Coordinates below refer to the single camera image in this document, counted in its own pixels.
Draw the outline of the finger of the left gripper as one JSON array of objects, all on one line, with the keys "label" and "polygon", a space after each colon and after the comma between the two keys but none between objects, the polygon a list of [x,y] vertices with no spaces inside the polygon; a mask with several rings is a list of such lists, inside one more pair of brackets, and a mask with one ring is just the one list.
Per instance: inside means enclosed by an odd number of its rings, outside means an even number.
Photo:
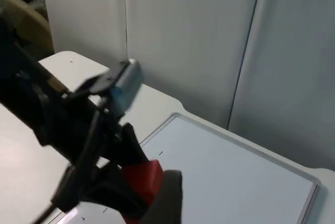
[{"label": "finger of the left gripper", "polygon": [[137,165],[149,161],[130,123],[126,123],[122,127],[119,149],[119,165],[121,165],[121,167]]},{"label": "finger of the left gripper", "polygon": [[87,201],[135,220],[141,219],[148,210],[148,204],[135,193],[117,167],[94,168],[87,186]]}]

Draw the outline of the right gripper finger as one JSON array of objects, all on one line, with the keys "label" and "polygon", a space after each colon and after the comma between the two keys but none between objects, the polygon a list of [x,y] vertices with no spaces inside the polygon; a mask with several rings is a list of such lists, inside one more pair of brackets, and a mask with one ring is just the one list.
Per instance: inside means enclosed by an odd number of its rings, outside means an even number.
[{"label": "right gripper finger", "polygon": [[182,222],[182,173],[166,170],[155,199],[142,217],[142,223],[181,223]]}]

